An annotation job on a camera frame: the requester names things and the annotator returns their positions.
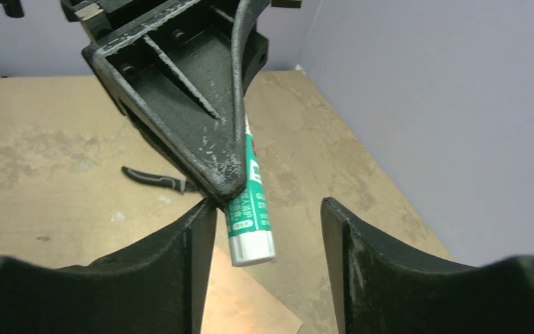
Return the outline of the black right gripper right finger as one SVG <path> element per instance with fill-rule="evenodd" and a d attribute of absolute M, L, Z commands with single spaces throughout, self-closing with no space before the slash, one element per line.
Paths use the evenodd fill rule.
<path fill-rule="evenodd" d="M 321 226 L 340 333 L 440 333 L 455 315 L 448 280 L 471 266 L 431 255 L 362 220 L 333 197 Z"/>

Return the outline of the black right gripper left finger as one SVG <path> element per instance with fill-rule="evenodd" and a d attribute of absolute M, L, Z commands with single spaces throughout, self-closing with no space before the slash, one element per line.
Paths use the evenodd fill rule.
<path fill-rule="evenodd" d="M 59 269 L 75 333 L 199 333 L 216 231 L 204 199 L 175 222 L 85 267 Z"/>

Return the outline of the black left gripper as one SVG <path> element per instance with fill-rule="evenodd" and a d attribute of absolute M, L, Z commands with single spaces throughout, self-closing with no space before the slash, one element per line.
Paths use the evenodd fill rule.
<path fill-rule="evenodd" d="M 110 98 L 204 195 L 245 187 L 245 105 L 265 65 L 267 1 L 61 1 L 91 42 L 82 54 Z"/>

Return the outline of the pink and cream envelope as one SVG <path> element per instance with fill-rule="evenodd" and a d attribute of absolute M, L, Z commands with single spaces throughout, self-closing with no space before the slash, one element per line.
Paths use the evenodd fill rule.
<path fill-rule="evenodd" d="M 202 333 L 297 333 L 303 322 L 230 257 L 213 249 Z"/>

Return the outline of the green and white marker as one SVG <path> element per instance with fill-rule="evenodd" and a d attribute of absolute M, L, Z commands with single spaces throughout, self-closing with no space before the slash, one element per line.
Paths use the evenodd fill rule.
<path fill-rule="evenodd" d="M 233 267 L 263 264 L 276 258 L 254 136 L 248 123 L 245 124 L 245 161 L 245 189 L 228 204 L 225 211 Z"/>

